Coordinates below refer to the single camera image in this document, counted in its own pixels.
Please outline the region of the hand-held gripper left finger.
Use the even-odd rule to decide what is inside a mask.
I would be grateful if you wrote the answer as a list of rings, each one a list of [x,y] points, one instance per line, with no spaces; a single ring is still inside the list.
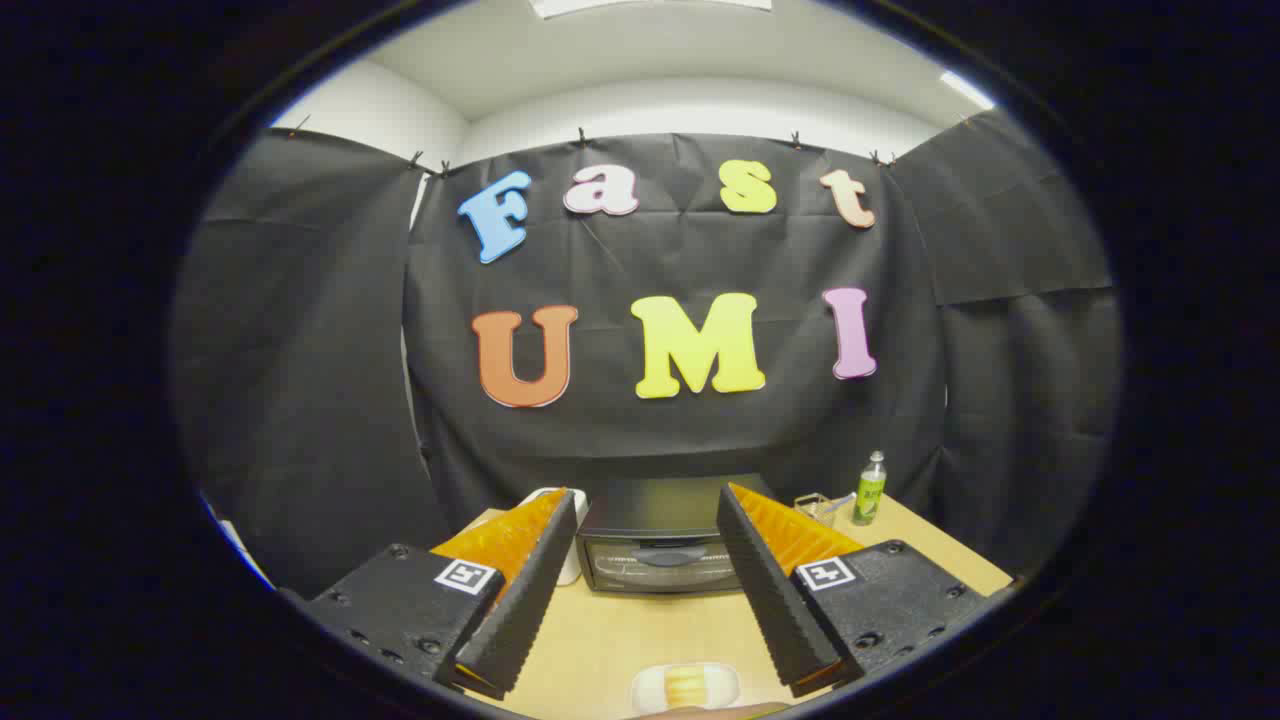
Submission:
[[[576,532],[573,492],[549,489],[431,550],[390,544],[300,607],[399,679],[503,700]]]

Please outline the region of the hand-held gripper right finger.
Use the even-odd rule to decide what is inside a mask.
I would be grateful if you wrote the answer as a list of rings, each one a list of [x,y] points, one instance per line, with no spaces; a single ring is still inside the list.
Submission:
[[[717,527],[780,682],[796,698],[933,650],[1001,592],[989,560],[883,495],[826,525],[737,483]]]

